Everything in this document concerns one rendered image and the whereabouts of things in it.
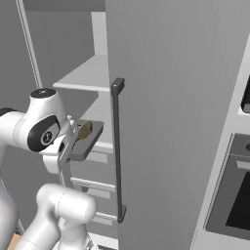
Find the brown fish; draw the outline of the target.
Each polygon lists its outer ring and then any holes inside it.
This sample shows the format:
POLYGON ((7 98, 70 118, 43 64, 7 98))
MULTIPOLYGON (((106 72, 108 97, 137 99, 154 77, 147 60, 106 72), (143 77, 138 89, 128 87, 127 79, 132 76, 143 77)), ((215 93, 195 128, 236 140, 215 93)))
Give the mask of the brown fish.
POLYGON ((86 139, 92 133, 92 131, 93 131, 93 123, 90 121, 79 125, 79 132, 76 140, 80 141, 86 139))

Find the grey fridge body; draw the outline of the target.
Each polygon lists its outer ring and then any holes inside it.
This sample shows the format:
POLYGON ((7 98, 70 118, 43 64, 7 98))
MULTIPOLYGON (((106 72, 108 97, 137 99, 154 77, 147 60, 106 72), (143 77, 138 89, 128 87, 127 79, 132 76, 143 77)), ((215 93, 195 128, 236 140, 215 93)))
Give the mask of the grey fridge body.
MULTIPOLYGON (((22 0, 41 87, 53 84, 93 56, 107 56, 105 0, 22 0)), ((99 92, 56 88, 74 119, 89 109, 99 92)), ((110 92, 112 121, 112 102, 110 92)), ((74 188, 70 160, 60 173, 61 182, 74 188)), ((117 238, 90 232, 104 250, 118 250, 117 238)))

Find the black microwave oven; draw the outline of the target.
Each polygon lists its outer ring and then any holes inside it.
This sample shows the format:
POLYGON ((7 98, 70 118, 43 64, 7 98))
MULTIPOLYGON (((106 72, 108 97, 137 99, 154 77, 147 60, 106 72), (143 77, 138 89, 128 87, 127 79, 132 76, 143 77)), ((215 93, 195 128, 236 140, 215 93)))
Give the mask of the black microwave oven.
POLYGON ((240 106, 243 112, 250 113, 250 76, 248 77, 240 106))

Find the grey fridge door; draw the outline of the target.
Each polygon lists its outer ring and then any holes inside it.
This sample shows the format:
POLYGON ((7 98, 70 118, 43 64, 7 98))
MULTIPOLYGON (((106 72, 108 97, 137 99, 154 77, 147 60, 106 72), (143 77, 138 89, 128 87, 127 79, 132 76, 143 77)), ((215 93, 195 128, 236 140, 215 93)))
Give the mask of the grey fridge door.
POLYGON ((22 0, 0 0, 0 108, 26 111, 41 86, 22 0))

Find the dark grey meat container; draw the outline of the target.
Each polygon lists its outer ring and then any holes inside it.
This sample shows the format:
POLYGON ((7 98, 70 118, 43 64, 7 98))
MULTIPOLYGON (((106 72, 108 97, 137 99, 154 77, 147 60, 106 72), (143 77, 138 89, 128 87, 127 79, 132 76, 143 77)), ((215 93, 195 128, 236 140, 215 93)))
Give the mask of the dark grey meat container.
POLYGON ((74 144, 74 147, 69 155, 71 160, 84 161, 102 134, 104 129, 103 122, 91 120, 91 123, 93 128, 92 132, 87 138, 79 140, 74 144))

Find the pale grey oven cabinet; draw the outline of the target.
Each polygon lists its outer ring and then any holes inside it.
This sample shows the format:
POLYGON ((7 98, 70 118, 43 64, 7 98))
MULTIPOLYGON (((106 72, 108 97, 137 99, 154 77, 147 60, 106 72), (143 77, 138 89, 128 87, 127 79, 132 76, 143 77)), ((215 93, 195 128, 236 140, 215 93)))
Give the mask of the pale grey oven cabinet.
POLYGON ((250 113, 243 112, 240 106, 249 76, 250 35, 247 39, 236 83, 232 92, 227 118, 189 250, 250 250, 250 240, 222 235, 206 229, 216 186, 219 183, 220 174, 223 170, 223 163, 231 137, 233 134, 250 135, 250 113))

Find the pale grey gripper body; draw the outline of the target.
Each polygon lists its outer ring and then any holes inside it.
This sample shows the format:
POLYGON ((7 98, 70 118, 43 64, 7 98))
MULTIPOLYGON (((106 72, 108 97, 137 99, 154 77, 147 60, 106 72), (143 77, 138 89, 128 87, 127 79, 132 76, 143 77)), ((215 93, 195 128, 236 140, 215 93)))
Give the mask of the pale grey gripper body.
POLYGON ((66 123, 64 127, 64 132, 60 136, 61 144, 59 147, 59 162, 60 164, 65 164, 66 160, 69 158, 72 148, 75 144, 79 129, 77 122, 72 119, 69 115, 66 118, 66 123))

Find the grey freezer door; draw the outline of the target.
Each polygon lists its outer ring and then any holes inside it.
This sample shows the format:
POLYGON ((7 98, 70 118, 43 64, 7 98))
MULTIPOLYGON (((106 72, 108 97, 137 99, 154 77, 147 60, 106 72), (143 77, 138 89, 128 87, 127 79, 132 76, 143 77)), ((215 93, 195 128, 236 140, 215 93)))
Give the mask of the grey freezer door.
POLYGON ((250 0, 106 0, 119 98, 119 250, 189 250, 247 38, 250 0))

